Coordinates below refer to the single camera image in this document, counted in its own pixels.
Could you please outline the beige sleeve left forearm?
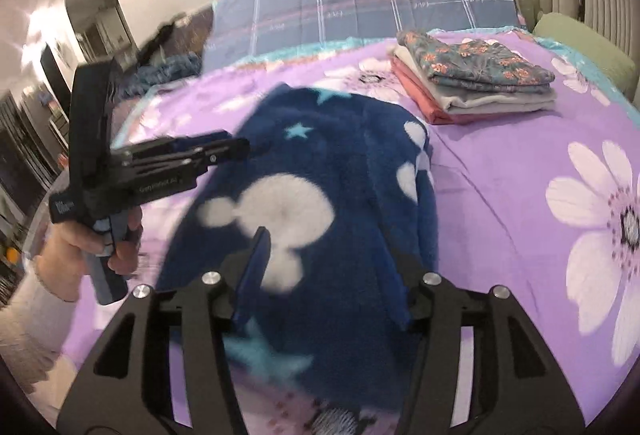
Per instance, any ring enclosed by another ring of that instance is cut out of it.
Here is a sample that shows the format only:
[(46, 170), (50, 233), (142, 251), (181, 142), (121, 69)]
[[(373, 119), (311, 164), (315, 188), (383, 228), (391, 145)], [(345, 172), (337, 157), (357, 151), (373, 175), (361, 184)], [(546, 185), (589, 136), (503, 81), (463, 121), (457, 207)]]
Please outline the beige sleeve left forearm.
[(1, 308), (1, 357), (21, 389), (30, 394), (60, 357), (76, 311), (51, 293), (38, 273), (26, 273)]

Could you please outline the person's left hand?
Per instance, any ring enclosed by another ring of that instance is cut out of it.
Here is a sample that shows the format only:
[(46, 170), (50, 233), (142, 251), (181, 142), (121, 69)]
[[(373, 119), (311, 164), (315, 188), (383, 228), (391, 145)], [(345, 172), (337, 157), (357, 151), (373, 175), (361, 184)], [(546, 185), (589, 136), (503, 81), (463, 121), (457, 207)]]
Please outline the person's left hand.
[[(128, 228), (133, 233), (142, 230), (142, 216), (140, 207), (129, 211)], [(102, 239), (94, 231), (76, 221), (54, 225), (41, 254), (35, 258), (38, 278), (50, 293), (62, 301), (77, 302), (81, 280), (88, 273), (85, 254), (100, 254), (103, 247)], [(137, 243), (116, 243), (107, 266), (122, 276), (133, 273), (138, 267)]]

